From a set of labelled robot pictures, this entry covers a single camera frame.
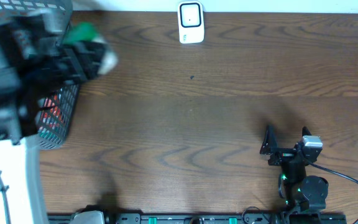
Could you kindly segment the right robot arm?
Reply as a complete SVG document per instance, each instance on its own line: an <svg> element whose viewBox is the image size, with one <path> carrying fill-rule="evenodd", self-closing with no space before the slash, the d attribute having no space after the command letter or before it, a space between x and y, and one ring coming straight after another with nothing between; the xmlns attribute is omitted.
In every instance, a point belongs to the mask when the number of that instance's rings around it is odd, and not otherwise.
<svg viewBox="0 0 358 224"><path fill-rule="evenodd" d="M315 162L323 149L318 136L302 128L301 139L293 147L278 146L273 127L268 125L260 153L269 155L268 165L279 166L279 196L286 207L272 215L270 223L321 223L320 211L326 208L328 181L306 174L306 166Z"/></svg>

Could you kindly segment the green lid white jar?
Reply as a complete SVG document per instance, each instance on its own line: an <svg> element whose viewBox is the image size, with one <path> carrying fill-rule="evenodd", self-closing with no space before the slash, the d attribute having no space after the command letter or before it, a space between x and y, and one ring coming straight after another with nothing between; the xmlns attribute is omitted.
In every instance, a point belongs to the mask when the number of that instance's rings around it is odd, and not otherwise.
<svg viewBox="0 0 358 224"><path fill-rule="evenodd" d="M70 27L66 32L62 43L73 45L81 41L105 43L105 40L96 30L95 26L88 22L82 22Z"/></svg>

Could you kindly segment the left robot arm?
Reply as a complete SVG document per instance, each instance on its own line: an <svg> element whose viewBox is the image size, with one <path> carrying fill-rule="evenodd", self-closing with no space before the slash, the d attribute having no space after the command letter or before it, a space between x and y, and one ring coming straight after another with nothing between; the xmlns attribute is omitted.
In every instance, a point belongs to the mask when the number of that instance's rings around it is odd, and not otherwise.
<svg viewBox="0 0 358 224"><path fill-rule="evenodd" d="M65 142L78 87L117 56L90 23L53 9L0 19L0 223L50 223L40 152Z"/></svg>

